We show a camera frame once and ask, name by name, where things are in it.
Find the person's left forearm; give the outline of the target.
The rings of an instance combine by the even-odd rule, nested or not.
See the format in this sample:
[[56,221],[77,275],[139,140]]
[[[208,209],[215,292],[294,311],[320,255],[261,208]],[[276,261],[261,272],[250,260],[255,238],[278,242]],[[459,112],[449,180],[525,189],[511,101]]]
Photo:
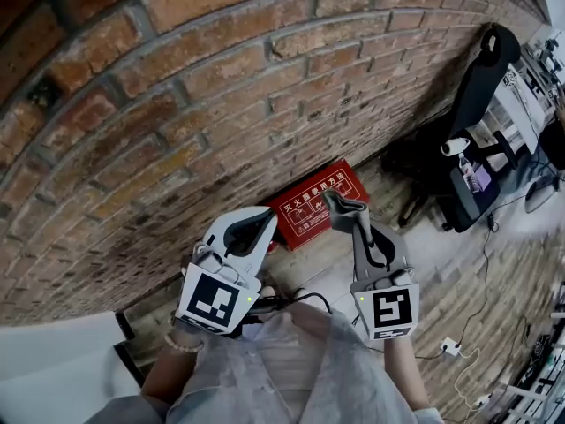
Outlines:
[[171,330],[141,387],[141,395],[173,405],[191,378],[203,346],[204,338],[200,333]]

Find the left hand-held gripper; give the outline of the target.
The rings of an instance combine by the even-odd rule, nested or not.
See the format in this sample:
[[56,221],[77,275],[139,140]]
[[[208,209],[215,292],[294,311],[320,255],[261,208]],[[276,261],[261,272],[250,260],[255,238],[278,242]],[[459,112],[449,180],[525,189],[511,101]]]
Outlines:
[[176,320],[217,335],[232,333],[260,296],[256,276],[277,223],[276,213],[265,206],[217,217],[184,268]]

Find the person's right forearm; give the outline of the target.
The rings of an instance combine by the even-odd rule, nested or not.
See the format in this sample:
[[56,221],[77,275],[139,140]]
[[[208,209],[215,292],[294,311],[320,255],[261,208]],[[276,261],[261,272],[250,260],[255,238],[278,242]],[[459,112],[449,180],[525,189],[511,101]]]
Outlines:
[[384,341],[384,366],[412,411],[431,406],[409,337]]

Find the white equipment rack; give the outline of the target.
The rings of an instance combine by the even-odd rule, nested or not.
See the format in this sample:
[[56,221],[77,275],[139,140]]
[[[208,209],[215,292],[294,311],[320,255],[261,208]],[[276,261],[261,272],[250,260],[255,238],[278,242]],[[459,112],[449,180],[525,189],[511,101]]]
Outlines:
[[551,313],[554,333],[533,352],[525,382],[508,386],[508,409],[489,424],[565,424],[565,306]]

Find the black office chair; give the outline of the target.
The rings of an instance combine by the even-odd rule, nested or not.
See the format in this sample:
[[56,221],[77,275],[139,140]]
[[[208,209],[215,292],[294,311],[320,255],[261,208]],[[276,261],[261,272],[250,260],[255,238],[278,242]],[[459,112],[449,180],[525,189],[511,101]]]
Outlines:
[[[480,52],[467,68],[449,111],[418,128],[414,133],[392,143],[381,159],[383,170],[412,180],[412,194],[398,217],[406,227],[413,217],[434,199],[444,217],[442,228],[458,233],[467,231],[485,214],[501,193],[501,173],[493,169],[488,158],[503,154],[512,169],[517,158],[500,131],[493,133],[496,142],[480,147],[469,129],[485,115],[495,89],[509,65],[520,58],[520,45],[506,27],[493,23],[480,43]],[[483,165],[491,176],[484,192],[471,193],[458,168],[458,155],[444,156],[441,145],[447,140],[464,137],[470,145],[464,156],[473,169]]]

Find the white shelf unit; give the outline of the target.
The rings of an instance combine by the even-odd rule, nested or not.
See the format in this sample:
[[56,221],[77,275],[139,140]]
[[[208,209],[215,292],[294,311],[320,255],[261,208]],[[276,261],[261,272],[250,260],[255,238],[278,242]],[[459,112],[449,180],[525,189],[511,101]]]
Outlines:
[[531,153],[546,125],[554,118],[558,88],[565,79],[565,62],[557,57],[555,39],[521,47],[518,61],[508,70],[493,97],[504,109],[511,127],[507,138],[518,135]]

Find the clear plastic bottle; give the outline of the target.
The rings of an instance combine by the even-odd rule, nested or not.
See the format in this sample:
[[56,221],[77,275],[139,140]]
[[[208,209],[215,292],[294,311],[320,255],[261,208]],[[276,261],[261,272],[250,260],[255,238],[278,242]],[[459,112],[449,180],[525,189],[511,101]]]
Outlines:
[[458,154],[458,168],[462,173],[464,183],[467,185],[471,193],[479,193],[481,188],[473,166],[463,153]]

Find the grey wiping cloth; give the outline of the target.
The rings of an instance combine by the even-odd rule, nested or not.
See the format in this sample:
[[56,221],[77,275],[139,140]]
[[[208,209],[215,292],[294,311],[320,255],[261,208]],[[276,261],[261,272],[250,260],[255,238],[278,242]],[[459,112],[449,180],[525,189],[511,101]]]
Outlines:
[[328,189],[321,194],[328,208],[331,227],[344,233],[352,233],[357,224],[368,238],[371,237],[369,207],[364,201],[344,198],[335,190]]

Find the red fire extinguisher box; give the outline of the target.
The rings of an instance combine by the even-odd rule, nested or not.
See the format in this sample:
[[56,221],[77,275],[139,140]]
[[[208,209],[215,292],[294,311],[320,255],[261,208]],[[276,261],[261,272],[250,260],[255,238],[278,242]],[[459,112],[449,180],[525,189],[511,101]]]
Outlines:
[[330,228],[328,207],[322,193],[337,191],[346,199],[367,203],[369,196],[348,162],[340,159],[305,178],[266,202],[278,216],[277,230],[291,251]]

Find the grey monitor base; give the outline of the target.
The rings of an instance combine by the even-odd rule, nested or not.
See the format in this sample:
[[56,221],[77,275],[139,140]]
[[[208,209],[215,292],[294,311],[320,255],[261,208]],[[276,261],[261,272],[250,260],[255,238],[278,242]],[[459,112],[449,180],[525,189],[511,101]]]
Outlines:
[[545,175],[535,180],[524,198],[524,210],[527,214],[533,213],[546,203],[560,189],[561,178],[554,175]]

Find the purple packet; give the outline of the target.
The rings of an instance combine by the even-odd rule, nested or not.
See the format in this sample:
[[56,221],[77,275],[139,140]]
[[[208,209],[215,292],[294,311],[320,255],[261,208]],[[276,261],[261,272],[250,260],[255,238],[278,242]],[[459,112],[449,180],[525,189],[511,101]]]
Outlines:
[[483,165],[474,170],[472,176],[473,192],[484,192],[491,183],[491,176]]

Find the person's white shirt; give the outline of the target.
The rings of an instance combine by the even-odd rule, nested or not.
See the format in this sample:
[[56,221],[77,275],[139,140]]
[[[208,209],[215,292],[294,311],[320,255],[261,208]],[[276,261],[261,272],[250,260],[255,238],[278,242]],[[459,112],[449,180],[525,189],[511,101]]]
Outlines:
[[173,405],[110,400],[85,424],[444,424],[432,405],[412,411],[351,323],[298,302],[262,315],[231,339],[200,333],[204,346]]

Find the white table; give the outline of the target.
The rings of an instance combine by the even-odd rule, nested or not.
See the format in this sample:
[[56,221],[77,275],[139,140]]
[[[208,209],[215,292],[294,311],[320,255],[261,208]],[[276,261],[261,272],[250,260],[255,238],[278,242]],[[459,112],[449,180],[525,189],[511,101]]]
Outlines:
[[144,382],[121,313],[0,327],[0,424],[83,424]]

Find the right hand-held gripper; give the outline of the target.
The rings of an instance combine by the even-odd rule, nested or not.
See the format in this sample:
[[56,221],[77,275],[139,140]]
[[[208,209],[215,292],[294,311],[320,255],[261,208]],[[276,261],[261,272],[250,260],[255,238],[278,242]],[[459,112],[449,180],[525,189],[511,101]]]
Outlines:
[[[354,275],[350,286],[356,309],[370,341],[409,336],[419,321],[419,285],[407,244],[385,224],[373,224],[377,247],[370,247],[358,223],[352,228]],[[380,276],[380,254],[392,274]]]

